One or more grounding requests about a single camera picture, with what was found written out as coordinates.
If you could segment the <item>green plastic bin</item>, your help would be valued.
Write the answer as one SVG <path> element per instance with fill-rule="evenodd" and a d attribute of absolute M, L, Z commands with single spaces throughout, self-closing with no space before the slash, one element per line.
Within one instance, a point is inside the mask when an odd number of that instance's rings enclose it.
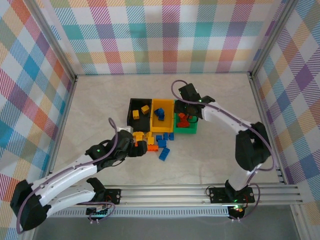
<path fill-rule="evenodd" d="M 181 118 L 181 116 L 182 114 L 176 112 L 176 110 L 174 109 L 173 132 L 175 134 L 196 134 L 198 127 L 197 117 L 191 115 L 184 115 L 184 117 Z M 189 125 L 181 126 L 181 119 L 185 119 L 189 123 Z"/>

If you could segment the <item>black plastic bin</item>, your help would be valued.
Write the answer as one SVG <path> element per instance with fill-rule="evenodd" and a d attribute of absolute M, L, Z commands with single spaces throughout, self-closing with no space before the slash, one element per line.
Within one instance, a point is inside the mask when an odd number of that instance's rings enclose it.
<path fill-rule="evenodd" d="M 148 106 L 149 112 L 144 114 L 142 108 Z M 150 131 L 152 100 L 148 98 L 131 98 L 127 113 L 127 125 L 133 128 L 134 132 Z M 134 119 L 133 111 L 138 111 L 139 119 Z"/>

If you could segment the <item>yellow plastic bin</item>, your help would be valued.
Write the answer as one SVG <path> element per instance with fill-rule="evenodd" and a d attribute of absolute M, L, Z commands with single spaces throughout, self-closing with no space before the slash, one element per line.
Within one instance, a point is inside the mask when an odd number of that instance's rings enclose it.
<path fill-rule="evenodd" d="M 174 128 L 174 104 L 173 99 L 153 98 L 150 113 L 150 131 L 153 133 L 172 133 Z M 155 110 L 164 110 L 164 120 L 159 120 Z"/>

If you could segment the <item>small electronics board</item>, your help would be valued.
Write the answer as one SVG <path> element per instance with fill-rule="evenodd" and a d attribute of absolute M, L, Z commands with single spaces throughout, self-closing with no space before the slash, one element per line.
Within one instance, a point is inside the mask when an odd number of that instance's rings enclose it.
<path fill-rule="evenodd" d="M 85 214 L 92 216 L 106 216 L 112 210 L 112 205 L 103 204 L 103 205 L 90 205 L 86 208 Z"/>
<path fill-rule="evenodd" d="M 232 212 L 232 213 L 241 213 L 241 212 L 243 212 L 245 209 L 246 209 L 245 206 L 243 206 L 243 205 L 237 205 L 237 204 L 228 207 L 229 212 Z"/>

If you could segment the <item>aluminium rear frame bar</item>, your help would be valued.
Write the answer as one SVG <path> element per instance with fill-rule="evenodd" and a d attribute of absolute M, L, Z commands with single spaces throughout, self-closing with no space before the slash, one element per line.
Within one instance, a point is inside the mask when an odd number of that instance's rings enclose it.
<path fill-rule="evenodd" d="M 119 74 L 77 74 L 79 77 L 100 77 L 100 76 L 147 76 L 147 75 L 203 75 L 203 74 L 219 74 L 219 75 L 227 75 L 227 74 L 250 74 L 250 72 L 244 71 L 234 71 L 234 72 L 169 72 L 169 73 L 119 73 Z"/>

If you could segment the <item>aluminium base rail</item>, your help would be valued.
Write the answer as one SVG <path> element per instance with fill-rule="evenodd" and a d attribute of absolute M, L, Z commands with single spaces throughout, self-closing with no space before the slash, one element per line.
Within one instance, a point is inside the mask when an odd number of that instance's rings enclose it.
<path fill-rule="evenodd" d="M 297 186 L 285 184 L 252 184 L 254 203 L 211 203 L 209 188 L 222 188 L 203 184 L 191 185 L 110 185 L 95 190 L 89 183 L 68 188 L 41 185 L 35 192 L 42 206 L 49 205 L 50 211 L 63 210 L 75 205 L 106 205 L 106 189 L 121 189 L 118 207 L 199 207 L 234 205 L 295 205 L 302 204 Z"/>

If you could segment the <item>aluminium side frame bar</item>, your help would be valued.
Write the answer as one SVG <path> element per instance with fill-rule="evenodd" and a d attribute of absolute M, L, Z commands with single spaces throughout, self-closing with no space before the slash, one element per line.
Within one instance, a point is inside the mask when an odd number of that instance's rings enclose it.
<path fill-rule="evenodd" d="M 250 72 L 247 73 L 247 77 L 248 77 L 248 81 L 249 81 L 249 84 L 250 84 L 250 87 L 251 87 L 251 90 L 253 93 L 253 97 L 254 97 L 254 100 L 255 100 L 255 103 L 256 103 L 256 106 L 258 109 L 259 116 L 261 118 L 262 123 L 265 126 L 266 133 L 267 133 L 267 136 L 269 139 L 269 143 L 270 143 L 270 146 L 273 151 L 274 157 L 272 159 L 274 161 L 274 169 L 278 175 L 278 180 L 282 184 L 288 184 L 288 179 L 286 177 L 282 162 L 280 160 L 277 145 L 276 145 L 276 142 L 273 138 L 273 133 L 272 133 L 269 121 L 268 121 L 267 114 L 266 114 L 264 106 L 263 106 L 263 102 L 262 102 L 262 98 L 261 98 L 261 95 L 258 90 L 258 86 L 255 82 L 254 77 L 252 76 L 252 74 Z"/>
<path fill-rule="evenodd" d="M 53 143 L 52 147 L 50 148 L 49 158 L 48 158 L 48 160 L 46 160 L 44 162 L 44 171 L 40 175 L 40 177 L 47 177 L 48 175 L 53 173 L 53 170 L 55 168 L 56 160 L 57 160 L 57 157 L 58 157 L 58 152 L 59 152 L 59 149 L 60 149 L 60 146 L 61 146 L 64 130 L 65 130 L 65 127 L 66 127 L 68 115 L 69 115 L 69 112 L 70 112 L 70 109 L 71 109 L 71 105 L 72 105 L 72 101 L 73 101 L 73 98 L 74 98 L 74 94 L 75 94 L 75 91 L 76 91 L 78 79 L 79 79 L 79 76 L 75 75 L 75 77 L 73 79 L 73 82 L 71 83 L 70 92 L 67 94 L 66 104 L 65 104 L 64 110 L 63 110 L 62 115 L 61 115 L 61 120 L 60 120 L 59 125 L 58 125 L 58 131 L 57 131 L 57 134 L 56 134 L 56 138 L 54 140 L 54 143 Z"/>

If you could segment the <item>aluminium corner post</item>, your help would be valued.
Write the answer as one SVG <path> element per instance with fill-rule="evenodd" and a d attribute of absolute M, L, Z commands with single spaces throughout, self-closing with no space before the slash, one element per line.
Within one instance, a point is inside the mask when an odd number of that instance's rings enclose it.
<path fill-rule="evenodd" d="M 58 43 L 57 38 L 55 37 L 50 25 L 47 23 L 47 20 L 44 17 L 40 7 L 36 3 L 36 0 L 23 0 L 23 2 L 27 6 L 28 10 L 34 17 L 37 24 L 39 25 L 44 37 L 46 38 L 48 44 L 52 47 L 54 53 L 56 54 L 67 75 L 71 78 L 73 82 L 76 82 L 78 76 L 73 70 L 72 65 L 67 59 L 67 56 L 65 55 L 60 44 Z"/>
<path fill-rule="evenodd" d="M 255 79 L 258 72 L 262 68 L 267 59 L 268 54 L 272 50 L 280 33 L 282 32 L 286 22 L 291 16 L 299 0 L 281 0 L 281 3 L 273 16 L 271 23 L 268 26 L 265 36 L 262 39 L 261 45 L 258 48 L 253 62 L 248 71 L 250 78 Z"/>

